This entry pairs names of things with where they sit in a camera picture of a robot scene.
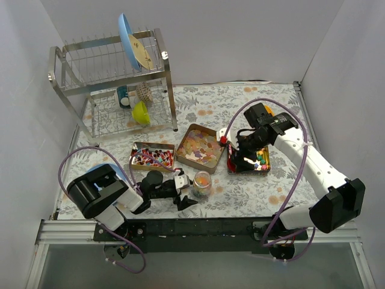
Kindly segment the tin of star candies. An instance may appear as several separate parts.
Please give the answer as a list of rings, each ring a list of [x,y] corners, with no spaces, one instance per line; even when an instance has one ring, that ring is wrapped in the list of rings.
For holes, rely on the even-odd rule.
[[[270,162],[270,154],[268,147],[265,146],[263,149],[256,151],[256,161],[255,161],[255,169],[249,172],[241,172],[241,173],[229,173],[230,175],[267,175],[271,170],[271,162]]]

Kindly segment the clear glass jar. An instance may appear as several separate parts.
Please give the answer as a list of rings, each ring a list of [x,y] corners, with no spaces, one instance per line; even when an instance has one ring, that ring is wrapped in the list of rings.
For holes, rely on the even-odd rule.
[[[193,180],[193,194],[198,198],[206,198],[210,195],[212,189],[212,180],[208,172],[197,172]]]

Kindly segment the yellow plastic scoop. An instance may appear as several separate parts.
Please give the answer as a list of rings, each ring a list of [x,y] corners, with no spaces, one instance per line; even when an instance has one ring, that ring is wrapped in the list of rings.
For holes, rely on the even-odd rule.
[[[266,109],[268,114],[274,116],[274,113],[273,113],[273,111],[271,110],[271,108],[269,106],[265,105],[264,108]]]

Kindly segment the tin of pastel gummies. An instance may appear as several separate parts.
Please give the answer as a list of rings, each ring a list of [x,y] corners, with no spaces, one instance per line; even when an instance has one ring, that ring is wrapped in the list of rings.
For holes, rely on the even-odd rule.
[[[218,144],[216,131],[193,123],[176,150],[176,160],[212,175],[219,165],[223,152],[224,147]]]

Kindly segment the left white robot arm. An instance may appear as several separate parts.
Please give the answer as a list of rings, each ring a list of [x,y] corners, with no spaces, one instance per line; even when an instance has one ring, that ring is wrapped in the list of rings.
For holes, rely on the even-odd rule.
[[[112,164],[99,165],[67,186],[69,199],[76,204],[84,218],[95,219],[105,225],[113,240],[123,240],[128,233],[119,207],[137,215],[150,208],[153,199],[171,199],[179,211],[198,203],[188,196],[181,196],[181,190],[192,184],[183,173],[164,181],[161,172],[151,170],[137,184],[142,192],[138,194],[121,179],[116,168]]]

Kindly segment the tin of lollipops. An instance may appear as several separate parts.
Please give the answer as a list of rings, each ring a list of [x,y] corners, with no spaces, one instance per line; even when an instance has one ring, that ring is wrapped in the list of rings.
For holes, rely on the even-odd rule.
[[[174,155],[175,146],[173,144],[136,141],[131,150],[131,167],[135,170],[172,172]]]

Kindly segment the red jar lid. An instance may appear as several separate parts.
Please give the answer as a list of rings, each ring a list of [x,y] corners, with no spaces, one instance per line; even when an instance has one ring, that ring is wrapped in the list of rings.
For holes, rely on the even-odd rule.
[[[229,173],[235,173],[236,166],[232,162],[233,148],[230,144],[227,145],[227,168]]]

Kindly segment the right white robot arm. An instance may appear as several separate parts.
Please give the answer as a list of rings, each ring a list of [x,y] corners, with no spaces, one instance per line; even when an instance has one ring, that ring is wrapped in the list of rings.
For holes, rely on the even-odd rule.
[[[220,145],[230,145],[232,155],[227,162],[234,173],[255,168],[257,151],[274,146],[298,168],[295,182],[301,177],[312,186],[318,201],[313,205],[282,207],[267,230],[279,239],[288,238],[294,229],[315,227],[330,233],[358,217],[362,210],[366,187],[359,179],[349,179],[335,169],[308,140],[304,125],[288,108],[273,115],[255,99],[239,109],[249,129],[232,132],[228,126],[217,132]]]

